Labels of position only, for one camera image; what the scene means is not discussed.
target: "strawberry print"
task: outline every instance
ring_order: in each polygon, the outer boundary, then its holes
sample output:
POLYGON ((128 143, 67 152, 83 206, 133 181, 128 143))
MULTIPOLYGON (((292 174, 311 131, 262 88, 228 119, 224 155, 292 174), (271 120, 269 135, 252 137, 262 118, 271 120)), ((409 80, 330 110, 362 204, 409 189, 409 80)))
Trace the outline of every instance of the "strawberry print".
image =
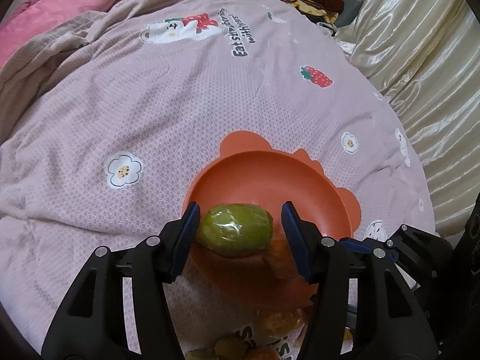
POLYGON ((310 80, 312 83, 318 85, 320 88, 326 88, 333 84, 333 81, 330 78, 328 78, 321 71, 311 66, 301 67, 300 73, 304 79, 310 80))
POLYGON ((218 27, 218 23, 215 20, 210 19, 207 13, 202 13, 201 15, 195 15, 195 16, 188 16, 182 19, 182 23, 184 26, 186 26, 188 23, 191 21, 198 21, 197 24, 197 30, 206 30, 208 26, 216 26, 218 27))

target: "animal-shaped plate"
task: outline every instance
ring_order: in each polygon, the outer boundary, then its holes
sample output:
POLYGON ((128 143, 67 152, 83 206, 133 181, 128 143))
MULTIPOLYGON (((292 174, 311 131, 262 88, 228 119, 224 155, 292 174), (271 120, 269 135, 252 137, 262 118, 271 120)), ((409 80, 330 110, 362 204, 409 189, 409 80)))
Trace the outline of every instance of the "animal-shaped plate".
MULTIPOLYGON (((282 204, 291 200, 303 220, 315 223, 324 236, 351 237, 360 225, 355 196, 336 188, 318 161, 298 149, 293 154, 272 149, 261 136, 236 131, 220 144, 220 157, 206 166, 187 192, 184 207, 194 200, 204 215, 221 203, 258 204, 273 217, 273 240, 285 239, 282 204)), ((207 279, 242 304, 257 310, 291 310, 311 305, 317 286, 294 271, 279 278, 265 254, 226 258, 195 243, 190 256, 207 279)))

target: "pink bedsheet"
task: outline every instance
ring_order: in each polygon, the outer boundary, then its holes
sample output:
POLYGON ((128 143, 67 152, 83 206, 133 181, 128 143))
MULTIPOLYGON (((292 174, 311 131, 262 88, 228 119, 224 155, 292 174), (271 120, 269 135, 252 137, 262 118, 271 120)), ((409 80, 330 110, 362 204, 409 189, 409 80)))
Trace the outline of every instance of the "pink bedsheet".
POLYGON ((0 27, 0 67, 27 40, 88 11, 106 11, 116 0, 30 0, 0 27))

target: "white strawberry print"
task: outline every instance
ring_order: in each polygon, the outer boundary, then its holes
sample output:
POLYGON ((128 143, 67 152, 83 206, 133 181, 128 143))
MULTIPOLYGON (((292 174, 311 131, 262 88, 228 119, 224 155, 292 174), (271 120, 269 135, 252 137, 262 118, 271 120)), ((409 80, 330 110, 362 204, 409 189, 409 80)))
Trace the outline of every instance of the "white strawberry print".
POLYGON ((333 81, 330 78, 311 66, 301 67, 300 73, 304 79, 311 81, 320 88, 326 88, 333 84, 333 81))

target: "bed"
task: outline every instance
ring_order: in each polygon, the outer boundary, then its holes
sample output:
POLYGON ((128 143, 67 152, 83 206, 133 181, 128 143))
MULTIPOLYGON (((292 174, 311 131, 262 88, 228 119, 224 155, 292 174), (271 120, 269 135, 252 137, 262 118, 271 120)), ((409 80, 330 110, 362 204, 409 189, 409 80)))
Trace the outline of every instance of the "bed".
MULTIPOLYGON (((233 131, 319 161, 360 203, 357 239, 385 240, 401 223, 459 232, 480 183, 479 24, 465 0, 421 0, 420 24, 385 20, 394 1, 364 1, 332 39, 278 0, 121 0, 12 57, 0 71, 0 301, 36 351, 91 251, 131 247, 178 218, 233 131), (431 5, 443 12, 435 26, 431 5)), ((184 351, 255 319, 191 262, 166 296, 184 351)), ((138 350, 128 291, 125 306, 138 350)), ((277 343, 285 359, 295 334, 277 343)))

